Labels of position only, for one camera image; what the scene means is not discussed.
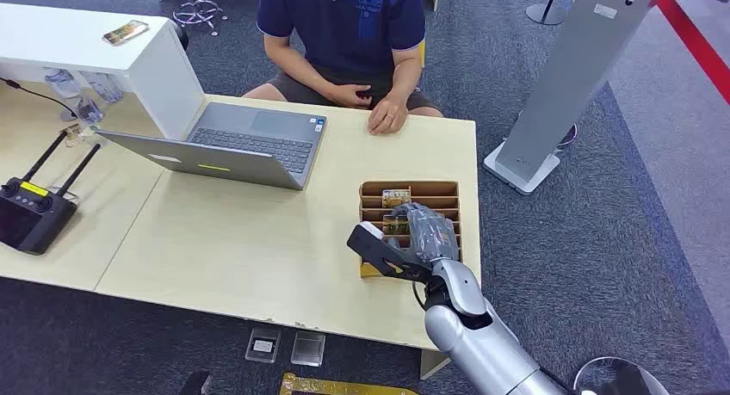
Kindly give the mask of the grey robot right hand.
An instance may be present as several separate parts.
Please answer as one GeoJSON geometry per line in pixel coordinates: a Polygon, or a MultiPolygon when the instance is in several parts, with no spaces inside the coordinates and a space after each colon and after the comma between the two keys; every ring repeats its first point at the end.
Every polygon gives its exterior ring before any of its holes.
{"type": "Polygon", "coordinates": [[[459,260],[460,252],[451,219],[417,202],[396,206],[393,216],[407,218],[410,252],[423,264],[433,264],[442,259],[459,260]]]}

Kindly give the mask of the person's left hand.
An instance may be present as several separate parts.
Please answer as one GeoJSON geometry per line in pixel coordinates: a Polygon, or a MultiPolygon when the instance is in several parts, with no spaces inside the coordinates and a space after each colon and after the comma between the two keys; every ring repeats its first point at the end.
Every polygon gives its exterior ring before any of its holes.
{"type": "Polygon", "coordinates": [[[407,120],[407,96],[393,93],[381,99],[368,118],[368,132],[386,134],[398,132],[407,120]]]}

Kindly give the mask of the person's right hand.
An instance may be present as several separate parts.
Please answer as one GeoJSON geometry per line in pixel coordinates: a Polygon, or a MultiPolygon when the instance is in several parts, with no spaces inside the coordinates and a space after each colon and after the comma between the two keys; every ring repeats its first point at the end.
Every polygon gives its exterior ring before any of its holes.
{"type": "Polygon", "coordinates": [[[359,95],[359,92],[368,90],[369,85],[330,83],[325,87],[324,97],[339,107],[369,109],[372,97],[359,95]]]}

